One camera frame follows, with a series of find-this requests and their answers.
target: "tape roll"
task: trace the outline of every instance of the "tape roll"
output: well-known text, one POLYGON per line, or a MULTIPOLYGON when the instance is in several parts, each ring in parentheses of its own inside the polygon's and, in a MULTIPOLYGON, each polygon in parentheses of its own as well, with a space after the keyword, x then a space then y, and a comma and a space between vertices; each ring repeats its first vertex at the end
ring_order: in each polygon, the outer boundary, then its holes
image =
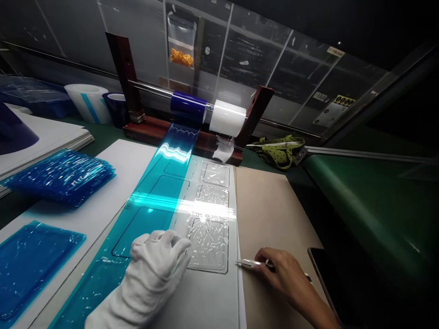
POLYGON ((127 102, 125 101, 125 95, 119 93, 106 93, 102 97, 108 106, 113 125, 117 128, 129 124, 129 113, 127 109, 127 102))
POLYGON ((216 100, 210 119, 210 130, 236 137, 246 120, 247 110, 224 101, 216 100))
POLYGON ((102 97, 108 89, 95 85, 66 85, 65 90, 82 118, 90 123, 111 123, 111 116, 102 97))
POLYGON ((206 105, 206 100, 174 91, 171 113, 175 122, 200 129, 206 119, 206 105))

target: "blue film roll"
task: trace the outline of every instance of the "blue film roll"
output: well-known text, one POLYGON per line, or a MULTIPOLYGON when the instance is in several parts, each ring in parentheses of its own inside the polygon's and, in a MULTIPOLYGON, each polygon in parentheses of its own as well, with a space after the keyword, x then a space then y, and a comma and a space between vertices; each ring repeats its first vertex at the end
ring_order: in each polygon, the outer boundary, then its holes
POLYGON ((207 101, 174 91, 171 112, 176 123, 200 129, 206 118, 207 101))
POLYGON ((129 124, 130 119, 125 95, 119 93, 106 93, 103 94, 102 97, 110 111, 113 125, 117 128, 122 128, 129 124))
POLYGON ((84 328, 87 316, 123 279, 135 238, 167 230, 180 205, 207 101, 175 92, 174 122, 81 281, 50 328, 84 328))

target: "stack of white boards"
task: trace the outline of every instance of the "stack of white boards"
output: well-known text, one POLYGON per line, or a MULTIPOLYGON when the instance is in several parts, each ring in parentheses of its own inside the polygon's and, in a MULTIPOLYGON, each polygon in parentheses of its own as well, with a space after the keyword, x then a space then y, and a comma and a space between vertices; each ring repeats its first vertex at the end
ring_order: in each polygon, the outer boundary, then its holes
MULTIPOLYGON (((14 112, 40 139, 21 151, 0 155, 0 181, 62 149, 77 151, 95 140, 82 126, 14 112)), ((0 198, 10 192, 0 185, 0 198)))

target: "white tape roll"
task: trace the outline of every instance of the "white tape roll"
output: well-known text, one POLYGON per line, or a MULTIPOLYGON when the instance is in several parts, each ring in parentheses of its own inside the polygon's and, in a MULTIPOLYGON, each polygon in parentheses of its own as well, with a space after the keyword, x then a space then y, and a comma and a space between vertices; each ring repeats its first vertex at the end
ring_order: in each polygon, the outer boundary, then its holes
POLYGON ((66 85, 65 90, 83 119, 90 123, 111 123, 103 94, 108 90, 95 85, 66 85))
POLYGON ((241 132, 246 114, 247 110, 243 107, 216 100, 209 129, 217 133, 236 137, 241 132))

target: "white glove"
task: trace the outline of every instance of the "white glove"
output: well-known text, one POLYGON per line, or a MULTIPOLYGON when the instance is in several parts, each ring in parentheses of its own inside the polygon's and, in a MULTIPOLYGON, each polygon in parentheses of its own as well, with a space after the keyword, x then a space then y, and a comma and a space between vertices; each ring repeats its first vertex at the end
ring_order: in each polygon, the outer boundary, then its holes
POLYGON ((122 282, 87 317, 85 328, 143 328, 176 290, 191 260, 191 254, 185 253, 190 246, 188 239, 180 239, 172 230, 134 240, 122 282))

